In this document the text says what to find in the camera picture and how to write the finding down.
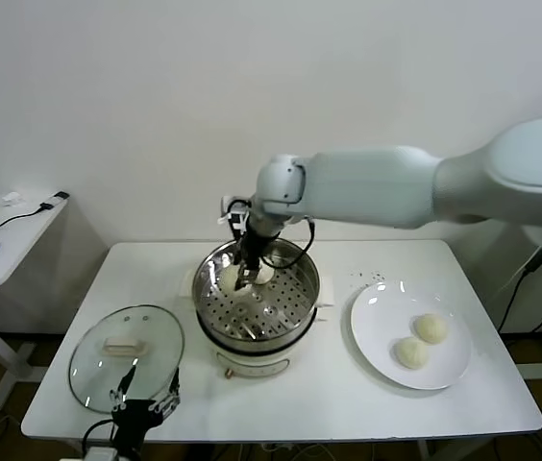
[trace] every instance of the white plate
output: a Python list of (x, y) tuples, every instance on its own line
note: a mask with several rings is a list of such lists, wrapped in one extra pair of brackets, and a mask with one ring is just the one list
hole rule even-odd
[[(448, 322), (448, 337), (428, 345), (429, 363), (411, 370), (398, 362), (395, 343), (418, 338), (413, 323), (423, 314), (441, 315)], [(455, 384), (467, 370), (472, 354), (470, 332), (453, 310), (438, 296), (402, 281), (382, 281), (365, 288), (352, 308), (352, 332), (358, 347), (383, 375), (414, 389), (443, 389)]]

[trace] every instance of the robotic arm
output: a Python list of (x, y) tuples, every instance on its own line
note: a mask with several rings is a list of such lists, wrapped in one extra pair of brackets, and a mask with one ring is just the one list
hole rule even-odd
[(269, 241), (305, 216), (398, 229), (493, 218), (522, 226), (542, 246), (542, 120), (456, 158), (400, 146), (273, 158), (259, 172), (239, 245), (244, 282)]

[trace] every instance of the white table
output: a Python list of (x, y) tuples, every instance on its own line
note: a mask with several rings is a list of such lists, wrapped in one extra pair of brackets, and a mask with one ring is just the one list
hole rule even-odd
[[(0, 196), (0, 223), (12, 216), (35, 211), (48, 198), (31, 197), (20, 206), (2, 206)], [(64, 206), (65, 202), (62, 202), (53, 209), (14, 220), (0, 229), (0, 285), (11, 276)], [(0, 364), (7, 369), (0, 381), (0, 409), (17, 382), (42, 380), (46, 367), (31, 367), (26, 362), (33, 350), (34, 344), (25, 343), (18, 351), (14, 351), (0, 338)]]
[[(182, 403), (163, 425), (148, 432), (149, 442), (430, 439), (542, 427), (542, 414), (445, 243), (316, 242), (310, 254), (319, 272), (333, 277), (335, 306), (320, 310), (325, 321), (316, 322), (304, 338), (308, 345), (300, 350), (298, 364), (271, 378), (230, 380), (213, 360), (192, 301), (179, 297), (185, 273), (217, 245), (114, 246), (40, 384), (23, 420), (23, 433), (81, 439), (90, 425), (106, 417), (86, 410), (70, 394), (68, 361), (90, 327), (138, 303), (170, 309), (185, 330)], [(434, 392), (407, 389), (378, 374), (360, 355), (347, 317), (350, 299), (372, 272), (426, 284), (464, 317), (474, 353), (458, 384)], [(108, 436), (109, 427), (104, 427), (94, 431), (92, 439)]]

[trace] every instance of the glass pot lid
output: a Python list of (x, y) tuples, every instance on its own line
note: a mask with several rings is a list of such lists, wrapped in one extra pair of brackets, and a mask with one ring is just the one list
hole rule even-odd
[(70, 390), (85, 408), (111, 413), (110, 391), (133, 365), (125, 399), (152, 399), (168, 388), (183, 353), (184, 331), (171, 312), (156, 305), (126, 307), (84, 335), (70, 358)]

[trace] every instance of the stainless steel steamer basket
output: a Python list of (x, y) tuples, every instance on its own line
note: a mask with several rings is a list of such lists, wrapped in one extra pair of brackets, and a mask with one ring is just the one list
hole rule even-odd
[[(199, 323), (211, 341), (230, 352), (267, 355), (299, 340), (316, 315), (320, 278), (308, 255), (289, 269), (276, 270), (264, 285), (252, 285), (243, 296), (225, 295), (217, 281), (233, 260), (234, 242), (226, 243), (205, 258), (194, 275), (192, 299)], [(267, 260), (285, 266), (301, 248), (277, 239), (269, 245)]]

